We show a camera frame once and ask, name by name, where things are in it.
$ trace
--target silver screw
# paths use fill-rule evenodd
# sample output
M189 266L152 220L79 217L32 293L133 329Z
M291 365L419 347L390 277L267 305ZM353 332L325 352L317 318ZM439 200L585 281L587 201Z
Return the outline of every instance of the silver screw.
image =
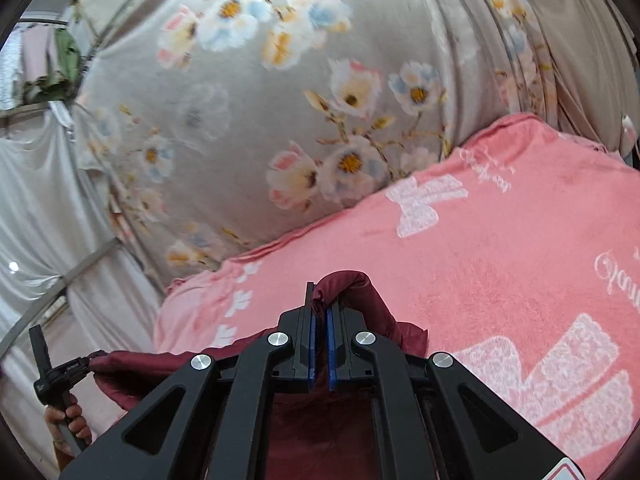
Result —
M453 364L453 357L446 352L438 352L431 359L438 368L449 368Z
M284 332L274 332L268 337L267 341L273 346L282 346L287 344L289 336Z
M356 343L361 345L370 345L376 342L376 335L371 332L358 332L356 334Z
M196 370L204 370L211 365L211 357L205 354L198 354L191 360L191 367Z

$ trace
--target floral fabric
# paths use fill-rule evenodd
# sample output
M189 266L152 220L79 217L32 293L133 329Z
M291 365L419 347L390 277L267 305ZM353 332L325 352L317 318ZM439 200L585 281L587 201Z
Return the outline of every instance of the floral fabric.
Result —
M500 116L558 120L526 0L145 9L92 64L78 149L165 284L424 170Z

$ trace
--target gray fabric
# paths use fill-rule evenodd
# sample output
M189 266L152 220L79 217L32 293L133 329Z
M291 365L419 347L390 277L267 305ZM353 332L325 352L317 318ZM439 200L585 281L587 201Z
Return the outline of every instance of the gray fabric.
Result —
M601 142L622 156L637 139L640 94L636 48L611 0L529 0L554 60L562 131Z
M557 126L526 0L145 10L95 58L74 113L80 160L111 174L165 283L351 206L508 112Z

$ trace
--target pink blanket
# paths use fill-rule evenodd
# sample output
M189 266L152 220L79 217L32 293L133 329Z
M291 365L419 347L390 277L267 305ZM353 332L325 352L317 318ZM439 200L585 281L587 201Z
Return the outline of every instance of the pink blanket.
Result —
M366 272L398 320L430 330L595 479L639 410L640 174L529 114L429 170L219 272L175 282L159 352L275 326L305 283Z

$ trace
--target dark red fabric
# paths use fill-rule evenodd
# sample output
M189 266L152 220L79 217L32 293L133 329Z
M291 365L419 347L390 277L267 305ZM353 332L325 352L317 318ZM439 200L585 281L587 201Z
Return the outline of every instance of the dark red fabric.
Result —
M409 354L424 356L427 331L393 318L369 277L355 270L334 272L316 286L313 309L320 330L324 311L336 298L360 311L367 328L394 341ZM240 353L270 328L225 348L202 353L220 360ZM98 387L130 410L165 377L186 364L194 352L140 354L112 352L91 361ZM373 480L378 477L370 404L363 395L336 395L326 387L324 348L318 356L316 389L311 394L276 395L271 415L268 480Z

